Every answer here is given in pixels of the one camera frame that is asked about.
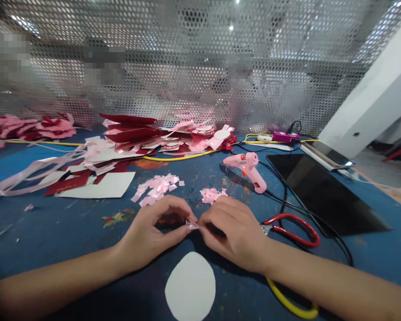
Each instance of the white mouse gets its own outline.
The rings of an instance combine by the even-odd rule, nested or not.
[[[271,141],[273,141],[273,136],[258,135],[257,140],[264,141],[266,143],[270,143]]]

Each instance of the blue table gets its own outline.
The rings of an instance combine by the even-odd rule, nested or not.
[[[91,136],[94,134],[78,134],[65,141],[84,142],[85,137]],[[72,149],[64,146],[57,148]],[[238,147],[235,149],[236,152],[244,152]],[[271,153],[280,151],[258,155],[260,160],[267,162],[265,155]],[[21,171],[34,160],[58,155],[61,153],[37,146],[27,148],[9,144],[0,150],[0,181]],[[0,236],[0,279],[114,245],[139,210],[139,205],[130,201],[136,187],[154,175],[172,173],[184,180],[185,186],[178,187],[171,194],[184,198],[197,217],[209,208],[201,202],[199,190],[212,187],[226,188],[228,195],[252,209],[259,222],[277,214],[281,204],[256,194],[251,187],[244,186],[242,180],[226,175],[219,166],[226,156],[229,156],[228,152],[216,152],[177,162],[136,162],[128,167],[136,175],[121,199],[43,197],[44,190],[11,198],[1,197],[0,231],[13,225]],[[283,197],[283,186],[279,180],[263,166],[259,165],[258,170],[268,188]],[[401,205],[370,184],[342,182],[393,229],[344,238],[356,267],[401,285]],[[292,196],[289,201],[296,202]],[[24,212],[24,208],[31,203],[35,208]],[[118,213],[124,213],[127,221],[104,226],[103,217]],[[292,225],[287,223],[286,227],[292,228]],[[294,229],[294,232],[300,233],[300,230]],[[277,233],[269,233],[269,236],[288,243]],[[127,320],[129,317],[130,320],[173,320],[165,300],[165,284],[173,268],[190,251],[204,256],[216,277],[216,297],[206,320],[299,320],[274,297],[264,277],[248,273],[208,249],[197,231],[141,271],[74,302],[50,318],[62,319],[64,315],[76,314],[83,319]],[[329,239],[322,238],[320,247],[314,252],[346,263],[342,251]],[[302,305],[309,306],[299,297],[290,295]],[[322,309],[320,318],[330,319],[333,316]]]

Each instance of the pink glue gun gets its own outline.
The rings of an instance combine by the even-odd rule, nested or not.
[[[259,194],[264,193],[267,186],[266,182],[264,182],[264,179],[255,169],[255,165],[258,164],[258,157],[256,153],[249,152],[246,154],[246,156],[244,154],[229,156],[223,160],[223,163],[226,166],[233,166],[241,169],[243,176],[248,176],[254,183],[254,190]]]

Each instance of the red scissor handle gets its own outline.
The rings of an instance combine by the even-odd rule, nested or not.
[[[300,224],[303,224],[307,228],[309,233],[312,235],[314,241],[313,242],[306,241],[306,240],[304,240],[304,239],[302,239],[302,238],[300,238],[300,237],[288,232],[287,230],[283,229],[280,226],[275,226],[274,225],[273,226],[273,230],[274,231],[279,232],[281,234],[284,234],[284,235],[288,236],[289,238],[297,241],[298,243],[300,243],[300,244],[302,244],[302,245],[304,245],[306,247],[317,247],[319,245],[319,243],[321,241],[319,239],[318,233],[305,220],[301,219],[300,217],[298,217],[296,215],[289,214],[289,213],[281,213],[281,214],[278,214],[278,215],[276,215],[276,216],[264,221],[263,224],[264,225],[270,225],[270,224],[273,224],[275,221],[278,221],[278,220],[283,219],[283,218],[290,218],[290,219],[293,219],[295,221],[298,221]]]

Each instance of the floor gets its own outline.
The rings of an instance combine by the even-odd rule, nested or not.
[[[383,155],[376,154],[369,149],[364,149],[353,158],[357,164],[354,169],[367,180],[401,188],[401,161],[389,160],[384,163],[382,162],[384,158],[385,156]],[[382,189],[401,202],[401,193],[387,188]]]

